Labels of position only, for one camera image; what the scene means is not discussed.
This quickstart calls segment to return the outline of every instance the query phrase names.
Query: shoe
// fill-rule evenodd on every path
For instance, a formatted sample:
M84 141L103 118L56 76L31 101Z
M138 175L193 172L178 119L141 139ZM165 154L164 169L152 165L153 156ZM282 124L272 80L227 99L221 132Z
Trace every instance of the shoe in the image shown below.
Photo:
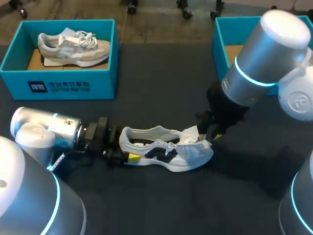
M205 164L213 156L211 143L200 140L196 126L183 132L162 126L149 130L125 127L119 144L123 153L129 153L126 164L157 164L173 172L192 170Z
M66 28L59 35L39 34L38 48L45 66L90 67L108 58L110 42L98 40L92 33Z

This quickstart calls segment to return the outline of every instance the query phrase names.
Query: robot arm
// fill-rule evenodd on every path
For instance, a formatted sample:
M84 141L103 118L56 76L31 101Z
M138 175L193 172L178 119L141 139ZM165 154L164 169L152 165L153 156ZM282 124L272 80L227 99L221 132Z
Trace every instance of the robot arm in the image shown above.
M221 82L207 92L210 111L198 125L199 133L216 125L211 138L242 120L245 112L275 85L279 102L291 117L313 120L313 58L311 33L295 15L265 13Z

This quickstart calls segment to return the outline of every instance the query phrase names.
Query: blue box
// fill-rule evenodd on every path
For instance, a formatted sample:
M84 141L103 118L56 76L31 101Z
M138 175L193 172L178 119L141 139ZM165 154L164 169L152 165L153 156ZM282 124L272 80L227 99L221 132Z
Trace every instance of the blue box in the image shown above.
M307 16L299 16L299 18L309 27L311 35L313 35L313 24L310 19ZM216 18L212 51L217 76L220 81L230 68L225 46L244 45L260 19L261 16ZM311 38L309 47L313 48L313 38ZM268 94L278 94L278 87L274 86Z
M111 42L107 69L29 70L38 35L60 34L66 27L92 32ZM114 99L118 39L114 20L22 21L0 67L0 75L15 100ZM71 87L63 88L62 84Z

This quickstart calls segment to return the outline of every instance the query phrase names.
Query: black table surface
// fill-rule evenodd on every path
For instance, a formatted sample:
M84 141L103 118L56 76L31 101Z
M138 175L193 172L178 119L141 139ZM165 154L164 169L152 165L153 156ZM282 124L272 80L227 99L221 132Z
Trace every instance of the black table surface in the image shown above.
M105 116L120 126L183 130L208 109L206 90L216 79L211 44L123 44L115 100L14 101L1 79L0 135L13 139L9 124L21 106L84 122ZM210 162L188 172L65 160L67 172L57 175L84 201L86 234L280 234L279 202L313 149L313 125L285 115L276 96L245 118L215 141Z

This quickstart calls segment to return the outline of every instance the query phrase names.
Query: cable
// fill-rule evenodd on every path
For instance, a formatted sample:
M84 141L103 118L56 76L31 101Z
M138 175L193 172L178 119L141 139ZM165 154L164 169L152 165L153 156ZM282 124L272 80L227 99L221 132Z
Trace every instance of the cable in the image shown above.
M66 156L69 156L71 154L85 154L86 152L85 151L70 151L70 152L67 152L67 153L62 153L62 155L58 158L58 160L53 164L52 167L48 167L47 170L53 172L54 169L60 164L60 162L66 157Z

